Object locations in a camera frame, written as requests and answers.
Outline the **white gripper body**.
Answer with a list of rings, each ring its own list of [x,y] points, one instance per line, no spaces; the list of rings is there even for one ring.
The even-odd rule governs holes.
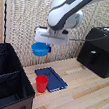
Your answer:
[[[43,42],[55,45],[65,46],[69,43],[69,31],[68,30],[59,30],[54,31],[52,29],[37,27],[35,28],[35,41]]]

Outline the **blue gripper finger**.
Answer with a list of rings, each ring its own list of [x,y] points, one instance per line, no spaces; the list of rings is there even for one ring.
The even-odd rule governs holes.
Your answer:
[[[48,44],[48,47],[47,47],[47,49],[48,49],[48,53],[51,53],[51,46]]]

